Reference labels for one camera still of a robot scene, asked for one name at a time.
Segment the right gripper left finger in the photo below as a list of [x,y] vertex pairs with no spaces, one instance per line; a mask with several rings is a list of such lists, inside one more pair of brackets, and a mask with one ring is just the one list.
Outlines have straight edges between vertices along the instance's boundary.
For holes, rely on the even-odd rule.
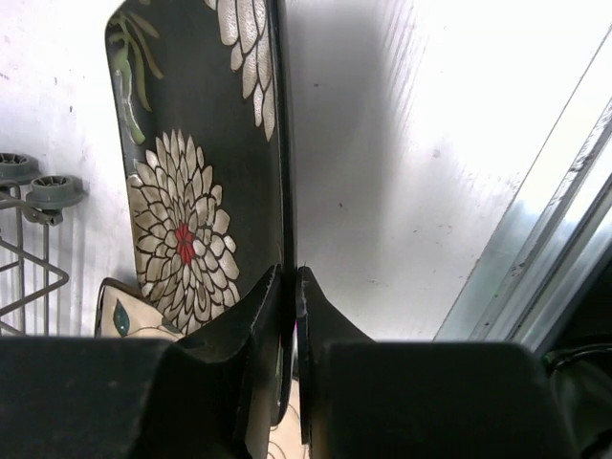
[[181,340],[198,362],[200,414],[234,458],[265,458],[276,416],[281,273],[270,266],[234,306]]

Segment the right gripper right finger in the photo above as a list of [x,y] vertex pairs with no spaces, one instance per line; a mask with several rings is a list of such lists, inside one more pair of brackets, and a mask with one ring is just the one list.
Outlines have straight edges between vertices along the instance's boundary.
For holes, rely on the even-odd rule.
[[309,456],[317,458],[320,447],[315,431],[322,423],[324,386],[319,380],[324,349],[336,343],[374,340],[329,301],[312,269],[306,266],[296,273],[295,312],[301,441]]

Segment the beige floral square plate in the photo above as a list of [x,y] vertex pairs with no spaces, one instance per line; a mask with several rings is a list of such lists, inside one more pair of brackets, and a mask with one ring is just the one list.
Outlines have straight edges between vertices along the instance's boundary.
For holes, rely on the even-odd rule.
[[176,341],[185,336],[138,289],[107,277],[100,284],[96,338],[145,338]]

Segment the black floral square plate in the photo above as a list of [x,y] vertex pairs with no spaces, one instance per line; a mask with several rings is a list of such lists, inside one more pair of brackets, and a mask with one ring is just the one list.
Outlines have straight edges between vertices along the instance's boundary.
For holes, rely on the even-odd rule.
[[136,289],[184,334],[295,267],[274,1],[125,1],[104,43]]

